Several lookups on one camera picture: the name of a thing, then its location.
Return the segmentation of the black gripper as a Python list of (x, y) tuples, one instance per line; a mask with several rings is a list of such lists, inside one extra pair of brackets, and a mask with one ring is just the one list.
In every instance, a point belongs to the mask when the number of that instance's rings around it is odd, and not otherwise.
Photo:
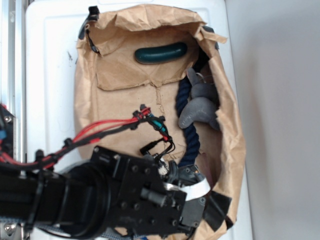
[(162, 175), (154, 160), (101, 146), (94, 148), (91, 162), (110, 187), (107, 227), (165, 237), (190, 236), (200, 225), (210, 185), (195, 165), (173, 164), (168, 175)]

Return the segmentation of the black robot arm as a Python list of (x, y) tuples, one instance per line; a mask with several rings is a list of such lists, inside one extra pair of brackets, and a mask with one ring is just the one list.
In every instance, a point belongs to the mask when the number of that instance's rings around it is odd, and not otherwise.
[(127, 238), (190, 235), (202, 219), (206, 177), (195, 165), (169, 163), (160, 173), (153, 158), (97, 147), (90, 160), (59, 174), (0, 170), (0, 217), (26, 229), (55, 226), (87, 240), (124, 228)]

